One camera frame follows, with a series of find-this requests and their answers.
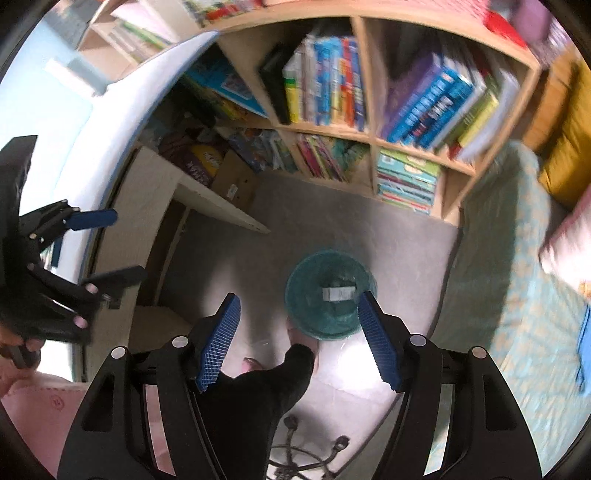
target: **purple book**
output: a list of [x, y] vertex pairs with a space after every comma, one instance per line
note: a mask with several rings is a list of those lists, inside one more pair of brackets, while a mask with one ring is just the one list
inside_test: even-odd
[[434, 44], [429, 42], [427, 46], [419, 49], [408, 70], [390, 82], [384, 110], [382, 138], [388, 138], [392, 129], [410, 110], [408, 105], [412, 98], [416, 98], [416, 100], [412, 102], [410, 108], [421, 99], [425, 90], [431, 86], [440, 73], [441, 57], [439, 52], [435, 51]]

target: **teal bowl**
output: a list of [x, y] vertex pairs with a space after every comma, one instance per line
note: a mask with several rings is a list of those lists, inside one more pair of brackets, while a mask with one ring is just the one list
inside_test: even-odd
[[[329, 302], [325, 287], [355, 286], [353, 299]], [[359, 296], [370, 290], [377, 297], [372, 274], [350, 255], [335, 250], [312, 254], [297, 264], [285, 287], [285, 308], [295, 327], [318, 340], [342, 340], [361, 329]]]

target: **person's leg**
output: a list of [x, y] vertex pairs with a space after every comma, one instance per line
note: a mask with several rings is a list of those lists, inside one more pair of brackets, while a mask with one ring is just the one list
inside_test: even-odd
[[293, 345], [278, 367], [236, 378], [220, 374], [198, 395], [207, 434], [228, 480], [265, 478], [277, 425], [306, 392], [313, 370], [312, 349]]

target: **patterned bedspread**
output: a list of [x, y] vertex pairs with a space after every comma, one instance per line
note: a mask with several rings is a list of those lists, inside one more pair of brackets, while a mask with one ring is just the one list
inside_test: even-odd
[[[575, 383], [585, 302], [542, 271], [552, 200], [538, 184], [538, 158], [512, 142], [464, 202], [463, 239], [432, 340], [441, 348], [489, 350], [531, 430], [546, 473], [589, 414]], [[442, 395], [427, 471], [441, 465], [451, 390]]]

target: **chair wheel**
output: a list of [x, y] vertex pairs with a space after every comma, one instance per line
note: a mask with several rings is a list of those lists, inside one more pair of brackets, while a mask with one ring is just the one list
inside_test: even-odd
[[289, 415], [283, 419], [283, 425], [287, 427], [288, 430], [297, 430], [297, 417], [295, 415]]
[[349, 446], [349, 437], [341, 435], [336, 439], [335, 446], [333, 447], [337, 452], [345, 450]]

